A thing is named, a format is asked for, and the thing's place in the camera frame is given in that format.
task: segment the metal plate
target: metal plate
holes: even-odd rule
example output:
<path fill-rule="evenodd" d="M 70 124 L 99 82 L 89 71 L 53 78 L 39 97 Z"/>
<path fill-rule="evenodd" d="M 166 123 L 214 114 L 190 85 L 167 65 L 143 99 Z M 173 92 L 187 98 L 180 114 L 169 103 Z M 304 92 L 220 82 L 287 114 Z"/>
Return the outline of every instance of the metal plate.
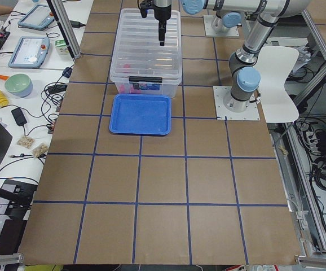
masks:
<path fill-rule="evenodd" d="M 227 32 L 216 32 L 212 29 L 211 23 L 214 19 L 215 15 L 204 15 L 204 29 L 206 30 L 207 37 L 222 37 L 222 38 L 239 38 L 240 34 L 238 33 L 237 27 L 232 27 Z"/>
<path fill-rule="evenodd" d="M 247 109 L 242 113 L 236 113 L 228 110 L 223 104 L 223 97 L 231 91 L 230 86 L 214 86 L 215 111 L 218 120 L 259 120 L 259 113 L 256 103 L 250 103 Z"/>

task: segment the metal bracket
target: metal bracket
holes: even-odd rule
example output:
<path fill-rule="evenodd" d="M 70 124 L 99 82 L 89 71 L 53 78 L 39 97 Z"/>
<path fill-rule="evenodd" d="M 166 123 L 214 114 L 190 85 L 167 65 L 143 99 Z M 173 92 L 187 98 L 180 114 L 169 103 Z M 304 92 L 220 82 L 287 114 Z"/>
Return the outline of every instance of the metal bracket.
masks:
<path fill-rule="evenodd" d="M 237 27 L 232 27 L 227 32 L 216 32 L 213 30 L 211 23 L 214 19 L 215 15 L 204 15 L 203 21 L 204 21 L 204 28 L 206 30 L 206 36 L 207 37 L 221 37 L 221 38 L 239 38 L 240 34 L 238 32 Z"/>
<path fill-rule="evenodd" d="M 223 104 L 223 97 L 227 92 L 231 91 L 231 86 L 214 86 L 214 102 L 215 111 L 218 120 L 259 120 L 259 113 L 256 103 L 250 103 L 247 109 L 242 113 L 232 112 Z"/>
<path fill-rule="evenodd" d="M 21 253 L 0 256 L 0 265 L 21 264 L 24 261 L 24 255 Z"/>

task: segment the blue joint cap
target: blue joint cap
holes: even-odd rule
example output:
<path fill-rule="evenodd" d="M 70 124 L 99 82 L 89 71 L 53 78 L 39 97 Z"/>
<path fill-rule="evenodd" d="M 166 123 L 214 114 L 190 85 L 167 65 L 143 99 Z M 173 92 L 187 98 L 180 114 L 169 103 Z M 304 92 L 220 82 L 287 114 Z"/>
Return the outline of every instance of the blue joint cap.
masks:
<path fill-rule="evenodd" d="M 253 92 L 258 88 L 261 75 L 253 67 L 244 67 L 237 75 L 237 84 L 245 92 Z"/>
<path fill-rule="evenodd" d="M 205 4 L 205 0 L 180 0 L 185 13 L 194 15 L 200 12 Z"/>
<path fill-rule="evenodd" d="M 225 27 L 232 28 L 241 23 L 241 19 L 241 14 L 238 12 L 230 12 L 223 16 L 222 23 Z"/>

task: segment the blue and white device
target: blue and white device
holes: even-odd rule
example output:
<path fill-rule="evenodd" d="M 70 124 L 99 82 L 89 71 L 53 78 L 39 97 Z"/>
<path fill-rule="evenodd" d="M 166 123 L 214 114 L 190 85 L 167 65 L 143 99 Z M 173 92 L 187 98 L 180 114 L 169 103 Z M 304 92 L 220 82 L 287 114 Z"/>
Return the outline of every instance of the blue and white device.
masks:
<path fill-rule="evenodd" d="M 44 30 L 54 21 L 49 6 L 36 5 L 17 23 L 21 27 Z"/>
<path fill-rule="evenodd" d="M 39 68 L 49 51 L 47 37 L 21 37 L 8 66 L 11 68 Z"/>

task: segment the orange handle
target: orange handle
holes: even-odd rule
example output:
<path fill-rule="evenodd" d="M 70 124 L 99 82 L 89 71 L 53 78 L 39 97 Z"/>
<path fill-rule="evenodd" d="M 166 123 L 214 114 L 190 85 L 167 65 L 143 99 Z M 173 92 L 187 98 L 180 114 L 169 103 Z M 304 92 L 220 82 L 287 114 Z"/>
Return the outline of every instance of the orange handle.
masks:
<path fill-rule="evenodd" d="M 0 79 L 1 80 L 7 80 L 9 78 L 9 76 L 6 75 L 0 75 Z"/>

